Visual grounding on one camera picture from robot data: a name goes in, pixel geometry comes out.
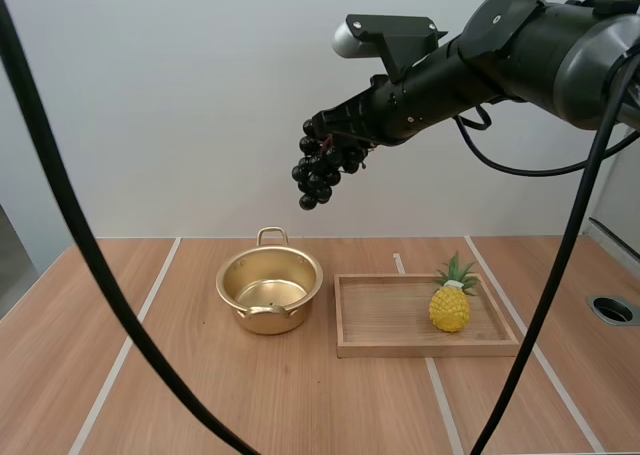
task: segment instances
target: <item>pot lip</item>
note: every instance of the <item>pot lip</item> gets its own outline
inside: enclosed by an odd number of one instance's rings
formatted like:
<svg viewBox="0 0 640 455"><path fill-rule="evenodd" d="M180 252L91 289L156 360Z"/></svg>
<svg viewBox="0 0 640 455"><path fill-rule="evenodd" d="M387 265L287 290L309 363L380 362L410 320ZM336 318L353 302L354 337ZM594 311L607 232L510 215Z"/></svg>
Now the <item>pot lip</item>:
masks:
<svg viewBox="0 0 640 455"><path fill-rule="evenodd" d="M227 272L227 270L229 270L229 268L231 267L231 265L233 265L238 259L250 254L250 253L254 253L254 252L260 252L260 251L264 251L264 250L284 250L287 252L292 252L295 253L296 255L299 255L301 257L306 258L309 263L311 263L311 265L313 265L315 272L316 272L316 283L313 285L313 288L309 291L309 293L307 293L306 296L302 297L300 300L298 300L297 302L294 303L290 303L289 305L284 306L283 308L287 311L290 312L292 310L295 310L298 307L301 307L302 305L304 305L305 303L307 303L308 301L310 301L315 295L316 293L318 293L318 291L320 290L320 286L322 285L322 281L324 279L324 272L322 270L322 266L320 265L320 263L318 263L318 260L316 260L315 257L313 257L312 255L309 255L306 252L303 252L302 250L298 250L296 248L292 248L292 247L285 247L282 245L262 245L260 247L253 247L250 248L248 250L245 250L243 252L240 252L234 256L232 256L229 260L227 260L218 270L218 274L216 276L216 289L218 291L218 295L220 295L220 298L222 298L222 300L224 300L227 304L231 305L233 308L235 308L236 310L240 310L243 312L246 312L249 308L246 305L242 305L238 302L236 302L234 299L232 299L226 292L226 290L224 289L224 284L223 284L223 279L224 279L224 275Z"/></svg>

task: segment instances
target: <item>pineapple leaves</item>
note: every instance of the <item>pineapple leaves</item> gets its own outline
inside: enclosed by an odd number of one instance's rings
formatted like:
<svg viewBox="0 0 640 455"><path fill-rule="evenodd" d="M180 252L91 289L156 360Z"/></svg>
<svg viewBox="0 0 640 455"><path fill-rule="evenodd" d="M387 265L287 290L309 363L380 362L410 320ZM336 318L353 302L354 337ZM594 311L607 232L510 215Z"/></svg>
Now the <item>pineapple leaves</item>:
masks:
<svg viewBox="0 0 640 455"><path fill-rule="evenodd" d="M457 280L455 278L457 273L458 273L458 252L456 251L456 254L453 257L451 257L451 260L449 261L449 280Z"/></svg>
<svg viewBox="0 0 640 455"><path fill-rule="evenodd" d="M473 293L469 293L469 290L475 286L478 282L478 279L474 276L469 275L469 271L471 267L475 265L475 262L471 262L464 267L460 268L460 257L458 252L451 257L449 263L444 263L443 265L447 266L448 273L445 273L442 270L437 270L439 277L434 277L433 281L439 285L444 285L449 280L456 280L462 283L462 291L467 295L475 295Z"/></svg>
<svg viewBox="0 0 640 455"><path fill-rule="evenodd" d="M460 277L460 279L463 279L464 277L466 277L467 273L469 273L469 270L471 270L471 267L473 267L475 265L475 263L476 262L471 262L469 265L464 267L462 269L462 271L460 272L460 274L458 275L458 277Z"/></svg>

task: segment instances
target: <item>grape bunch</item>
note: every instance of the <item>grape bunch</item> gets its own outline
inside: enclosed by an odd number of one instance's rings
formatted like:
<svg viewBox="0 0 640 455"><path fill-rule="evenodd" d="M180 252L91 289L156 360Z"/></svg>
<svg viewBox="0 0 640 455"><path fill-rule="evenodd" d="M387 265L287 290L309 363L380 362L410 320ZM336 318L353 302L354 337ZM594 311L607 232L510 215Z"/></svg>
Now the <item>grape bunch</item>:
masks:
<svg viewBox="0 0 640 455"><path fill-rule="evenodd" d="M356 173L360 166L366 168L364 159L368 150L359 146L338 146L333 137L319 142L313 133L311 120L304 122L305 136L300 139L300 150L304 157L291 170L291 177L298 182L303 193L300 207L313 210L317 204L329 201L333 188L342 178L342 173Z"/></svg>

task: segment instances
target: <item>white stripe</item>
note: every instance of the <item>white stripe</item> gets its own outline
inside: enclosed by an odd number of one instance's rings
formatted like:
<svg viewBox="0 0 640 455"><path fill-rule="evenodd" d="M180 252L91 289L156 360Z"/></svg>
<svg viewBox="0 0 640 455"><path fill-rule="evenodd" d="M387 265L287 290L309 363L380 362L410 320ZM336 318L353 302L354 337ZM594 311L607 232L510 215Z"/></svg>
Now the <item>white stripe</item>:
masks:
<svg viewBox="0 0 640 455"><path fill-rule="evenodd" d="M406 273L404 264L402 263L402 258L400 258L400 254L394 253L393 258L396 262L398 273ZM464 455L462 442L460 441L460 435L458 434L456 422L453 419L453 414L451 413L451 407L449 406L449 401L447 400L447 394L444 391L442 381L440 380L440 375L438 374L438 367L436 367L436 362L433 360L433 358L425 358L425 361L427 362L427 370L429 371L429 377L431 377L433 391L435 392L436 398L438 399L440 413L442 414L442 420L444 421L444 426L447 430L447 435L449 436L449 443L451 444L453 455Z"/></svg>
<svg viewBox="0 0 640 455"><path fill-rule="evenodd" d="M527 326L522 321L522 318L520 318L518 311L511 303L511 300L509 300L509 297L507 296L506 292L500 286L498 279L495 277L495 275L489 268L489 265L487 264L487 262L485 262L484 258L480 254L480 251L476 248L476 245L473 243L473 240L471 240L471 237L469 235L466 235L464 239L467 241L469 248L471 249L473 254L476 256L478 263L484 269L485 273L487 274L487 277L493 284L493 287L496 289L496 292L498 292L498 295L502 299L502 302L504 303L505 307L507 307L507 311L513 318L513 321L516 322L516 325L518 326L518 328L522 332L522 335L524 336L527 332ZM567 389L564 388L564 385L560 381L560 378L558 378L558 375L556 374L553 367L551 367L551 364L547 360L547 357L544 356L544 354L542 353L542 350L540 350L540 348L538 347L538 344L534 345L533 354L538 359L538 362L540 362L542 369L545 371L545 373L549 377L549 380L551 380L551 383L553 384L554 388L558 392L558 395L560 395L560 398L566 405L567 410L569 410L576 424L578 425L578 427L580 427L580 430L582 430L582 434L589 442L589 445L591 445L591 448L593 449L593 451L604 452L605 450L602 444L600 443L600 440L598 440L598 437L596 437L596 434L593 432L593 430L591 429L591 427L589 426L585 418L582 416L582 413L580 413L580 410L571 399L571 396L567 392Z"/></svg>
<svg viewBox="0 0 640 455"><path fill-rule="evenodd" d="M404 270L404 265L402 264L402 259L400 258L400 254L399 253L394 253L393 254L393 259L396 261L396 268L398 269L398 273L400 275L404 275L405 273L407 273Z"/></svg>
<svg viewBox="0 0 640 455"><path fill-rule="evenodd" d="M173 261L173 257L175 256L176 251L178 250L178 246L180 245L180 240L181 238L176 238L173 241L173 245L171 246L171 250L169 250L169 253L167 254L167 258L164 261L164 265L162 265L162 268L160 269L160 272L156 277L155 283L151 287L151 290L149 290L149 294L147 295L147 298L145 299L144 304L140 309L140 313L138 313L138 320L140 321L140 323L144 321L144 317L147 315L147 312L149 311L149 308L151 307L151 304L153 303L154 298L156 298L158 289L160 288L160 285L162 285L164 276L167 274L167 270L169 270L169 266ZM107 378L105 379L104 384L100 389L100 393L98 393L98 397L96 398L96 401L91 407L91 410L89 411L89 414L87 415L87 418L84 421L84 424L82 425L82 428L80 429L80 432L78 433L78 436L76 437L75 442L73 442L73 445L69 450L69 455L78 455L80 453L80 450L82 450L82 446L84 445L84 442L87 440L87 437L89 436L89 433L93 428L93 424L98 418L98 415L100 414L100 410L102 410L102 406L104 405L104 402L107 399L109 392L111 391L111 387L113 387L113 383L115 382L116 377L118 376L118 373L120 372L120 369L122 368L122 365L124 364L124 361L127 358L127 354L129 353L129 349L131 348L131 345L133 345L133 342L129 337L127 337L127 339L124 341L124 344L122 345L122 348L120 349L120 353L118 353L116 360L113 362L113 366L111 367L111 370L109 371L109 374L107 375Z"/></svg>

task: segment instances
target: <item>gold pot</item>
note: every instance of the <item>gold pot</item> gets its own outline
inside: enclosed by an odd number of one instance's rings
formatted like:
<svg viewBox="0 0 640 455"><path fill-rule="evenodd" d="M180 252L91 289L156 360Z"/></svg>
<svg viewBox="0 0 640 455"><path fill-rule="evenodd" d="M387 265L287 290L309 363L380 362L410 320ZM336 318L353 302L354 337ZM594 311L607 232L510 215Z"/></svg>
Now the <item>gold pot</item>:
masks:
<svg viewBox="0 0 640 455"><path fill-rule="evenodd" d="M266 232L280 232L282 245L263 245ZM263 335L288 332L307 318L322 285L322 267L311 255L289 247L278 227L258 232L257 247L227 261L216 279L238 324Z"/></svg>

